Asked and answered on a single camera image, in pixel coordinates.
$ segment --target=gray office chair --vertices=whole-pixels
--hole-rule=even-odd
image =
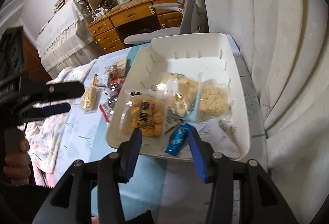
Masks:
[[[167,37],[179,34],[209,32],[205,0],[201,0],[201,7],[196,4],[196,0],[185,0],[184,9],[180,8],[179,6],[179,3],[161,3],[158,5],[153,5],[152,7],[157,9],[174,10],[182,13],[183,19],[180,27],[164,28],[151,33],[128,36],[124,39],[124,42],[126,44],[138,45],[150,42],[153,38]],[[194,10],[199,17],[197,19],[197,28],[192,30],[192,15]]]

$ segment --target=screw head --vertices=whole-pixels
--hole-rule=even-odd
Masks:
[[[223,157],[223,155],[221,153],[219,153],[219,152],[214,152],[213,153],[213,158],[215,158],[215,159],[220,159],[222,157]]]
[[[251,165],[252,167],[257,167],[258,162],[254,159],[251,159],[251,160],[249,160],[249,165]]]
[[[115,158],[118,158],[118,157],[119,157],[119,154],[117,152],[113,152],[113,153],[109,154],[109,158],[111,158],[111,159],[115,159]]]
[[[80,167],[82,164],[83,164],[83,161],[82,160],[75,160],[74,161],[74,166],[75,167]]]

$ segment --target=chair armrest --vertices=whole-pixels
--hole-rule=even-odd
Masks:
[[[184,9],[180,8],[180,3],[159,3],[157,5],[153,5],[152,7],[155,9],[166,9],[166,10],[174,10],[184,14]]]

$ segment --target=snack package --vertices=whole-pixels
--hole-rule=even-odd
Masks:
[[[110,81],[109,86],[104,90],[104,93],[111,96],[113,93],[119,95],[121,87],[125,81],[125,78],[115,78]]]
[[[127,59],[121,58],[116,62],[116,78],[122,78],[125,76],[127,66]]]
[[[80,108],[86,111],[95,109],[97,101],[97,89],[95,87],[88,87],[81,97]]]
[[[105,70],[105,75],[108,76],[108,78],[110,79],[109,81],[117,78],[116,76],[117,73],[117,65],[110,65],[106,70]]]
[[[94,75],[93,86],[108,87],[111,80],[116,78],[117,67],[116,64],[111,65],[105,70],[104,75]]]
[[[228,95],[228,88],[224,84],[202,83],[198,107],[200,120],[229,115]]]
[[[108,96],[107,99],[99,105],[99,109],[106,122],[110,123],[114,114],[114,106],[118,101],[118,94],[113,93],[112,96]]]
[[[166,113],[164,99],[157,92],[129,92],[121,117],[121,132],[131,134],[135,128],[139,128],[144,137],[159,137],[164,131]]]
[[[165,73],[155,89],[164,93],[169,102],[168,116],[190,119],[191,113],[197,108],[198,90],[201,84],[202,73],[197,80],[188,78],[183,74]]]
[[[210,143],[215,152],[220,152],[232,159],[240,157],[231,121],[213,118],[198,124],[195,129],[198,131],[201,140]],[[182,148],[179,157],[192,158],[188,145]]]
[[[188,132],[193,128],[193,126],[187,123],[179,125],[170,135],[169,143],[164,152],[172,156],[178,155],[179,151],[185,143]]]
[[[177,127],[179,124],[182,124],[183,120],[179,118],[167,117],[166,123],[164,125],[164,133],[167,133]]]

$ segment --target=chair backrest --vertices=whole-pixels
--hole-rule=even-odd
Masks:
[[[207,16],[205,0],[201,0],[201,7],[199,7],[196,4],[196,0],[185,0],[184,15],[181,23],[180,34],[191,34],[196,31],[196,30],[192,30],[192,15],[194,10],[199,16],[199,21],[198,21],[199,32],[201,33],[209,32],[208,16]]]

